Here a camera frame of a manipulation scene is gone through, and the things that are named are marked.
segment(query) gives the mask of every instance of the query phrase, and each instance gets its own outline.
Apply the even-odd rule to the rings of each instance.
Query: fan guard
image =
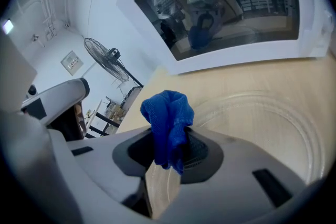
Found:
[[[117,49],[108,50],[93,38],[86,38],[84,40],[84,46],[93,59],[112,76],[120,81],[130,80],[125,66],[118,59],[120,54]]]

